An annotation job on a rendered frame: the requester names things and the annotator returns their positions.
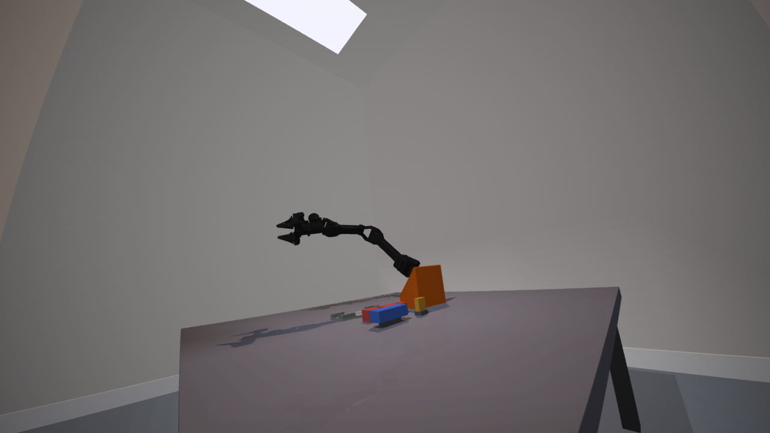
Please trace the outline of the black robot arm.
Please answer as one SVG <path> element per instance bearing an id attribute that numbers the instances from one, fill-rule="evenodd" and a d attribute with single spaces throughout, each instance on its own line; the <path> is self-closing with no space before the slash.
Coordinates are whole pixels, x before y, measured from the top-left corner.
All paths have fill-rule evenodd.
<path id="1" fill-rule="evenodd" d="M 378 245 L 395 262 L 393 264 L 394 268 L 401 272 L 405 277 L 410 276 L 413 268 L 418 268 L 420 266 L 420 261 L 408 257 L 408 255 L 399 253 L 387 242 L 387 239 L 383 238 L 383 233 L 376 227 L 364 226 L 362 224 L 359 224 L 358 226 L 340 225 L 328 218 L 322 219 L 317 213 L 310 214 L 308 219 L 312 224 L 312 234 L 322 233 L 327 238 L 335 238 L 335 236 L 338 236 L 339 234 L 359 234 L 365 241 Z M 327 223 L 325 224 L 325 222 Z M 372 229 L 368 238 L 363 233 L 364 229 Z"/>

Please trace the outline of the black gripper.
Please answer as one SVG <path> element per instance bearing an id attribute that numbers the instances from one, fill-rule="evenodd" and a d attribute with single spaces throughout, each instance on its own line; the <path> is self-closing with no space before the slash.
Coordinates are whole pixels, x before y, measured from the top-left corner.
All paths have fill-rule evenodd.
<path id="1" fill-rule="evenodd" d="M 310 236 L 312 234 L 312 224 L 306 221 L 306 224 L 300 224 L 300 215 L 297 213 L 293 213 L 291 218 L 289 220 L 286 220 L 285 222 L 278 224 L 278 228 L 283 229 L 294 229 L 295 232 L 291 232 L 291 234 L 286 234 L 283 236 L 278 236 L 279 239 L 285 239 L 287 242 L 292 243 L 294 245 L 300 244 L 300 237 L 302 235 Z"/>

